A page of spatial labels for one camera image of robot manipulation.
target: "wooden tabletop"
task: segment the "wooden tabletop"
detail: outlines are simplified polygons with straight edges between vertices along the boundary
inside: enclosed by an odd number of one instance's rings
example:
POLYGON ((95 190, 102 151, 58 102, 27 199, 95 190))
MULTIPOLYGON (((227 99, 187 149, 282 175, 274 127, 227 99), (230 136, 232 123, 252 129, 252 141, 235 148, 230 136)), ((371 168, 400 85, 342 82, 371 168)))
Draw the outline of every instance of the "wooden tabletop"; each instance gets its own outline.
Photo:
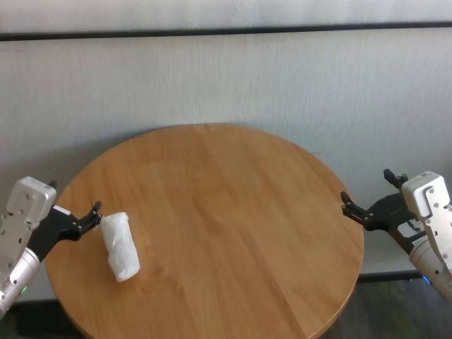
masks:
POLYGON ((125 211, 141 271, 117 282, 100 230, 47 257, 56 295, 89 338, 292 339, 321 335, 361 268, 345 189, 302 148, 227 124, 178 126, 91 162, 58 204, 125 211))

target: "white wall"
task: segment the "white wall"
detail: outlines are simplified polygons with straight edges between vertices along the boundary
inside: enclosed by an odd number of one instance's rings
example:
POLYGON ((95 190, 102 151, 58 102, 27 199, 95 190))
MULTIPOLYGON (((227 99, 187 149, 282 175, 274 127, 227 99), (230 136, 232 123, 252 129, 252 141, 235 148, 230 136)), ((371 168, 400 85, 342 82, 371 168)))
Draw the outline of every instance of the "white wall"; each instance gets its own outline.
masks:
MULTIPOLYGON (((393 192, 386 167, 450 178, 451 33, 0 42, 0 206, 20 177, 64 186, 127 138, 208 121, 294 141, 364 206, 393 192)), ((367 237, 363 271, 409 268, 395 248, 389 238, 367 237)), ((31 290, 50 295, 45 281, 31 290)))

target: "dark baseboard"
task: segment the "dark baseboard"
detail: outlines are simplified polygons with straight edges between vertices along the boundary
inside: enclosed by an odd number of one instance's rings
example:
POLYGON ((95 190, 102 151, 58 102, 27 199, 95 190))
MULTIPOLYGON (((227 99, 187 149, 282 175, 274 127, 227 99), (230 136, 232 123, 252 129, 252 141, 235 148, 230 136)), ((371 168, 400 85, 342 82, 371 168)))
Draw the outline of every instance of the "dark baseboard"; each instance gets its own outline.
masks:
POLYGON ((375 283, 390 280, 420 279, 422 274, 416 270, 403 270, 388 273, 364 273, 358 276, 357 283, 375 283))

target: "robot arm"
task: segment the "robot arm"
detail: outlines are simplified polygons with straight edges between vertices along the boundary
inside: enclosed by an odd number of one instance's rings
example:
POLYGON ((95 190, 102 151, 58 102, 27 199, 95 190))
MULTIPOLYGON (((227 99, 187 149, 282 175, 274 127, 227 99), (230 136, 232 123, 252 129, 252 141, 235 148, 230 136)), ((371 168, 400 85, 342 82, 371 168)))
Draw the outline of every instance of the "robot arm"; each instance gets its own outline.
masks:
POLYGON ((387 231, 427 281, 452 303, 452 206, 444 178, 424 172, 408 180, 406 174, 396 177, 389 169, 384 176, 398 193, 364 210, 342 192, 343 214, 365 230, 387 231), (405 223, 414 235, 403 235, 400 226, 405 223))
POLYGON ((54 206, 55 188, 31 177, 17 181, 0 226, 0 319, 37 273, 60 240, 79 240, 98 225, 100 202, 78 219, 54 206))

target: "round wooden table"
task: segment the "round wooden table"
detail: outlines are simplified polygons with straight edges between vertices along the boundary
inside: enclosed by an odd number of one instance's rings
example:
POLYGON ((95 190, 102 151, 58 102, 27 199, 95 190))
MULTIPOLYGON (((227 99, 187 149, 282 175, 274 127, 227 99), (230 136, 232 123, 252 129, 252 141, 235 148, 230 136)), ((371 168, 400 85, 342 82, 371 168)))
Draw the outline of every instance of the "round wooden table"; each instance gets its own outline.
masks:
POLYGON ((117 282, 100 230, 47 257, 56 295, 89 338, 315 338, 361 268, 344 186, 302 148, 228 124, 178 126, 91 162, 59 205, 125 211, 141 271, 117 282))

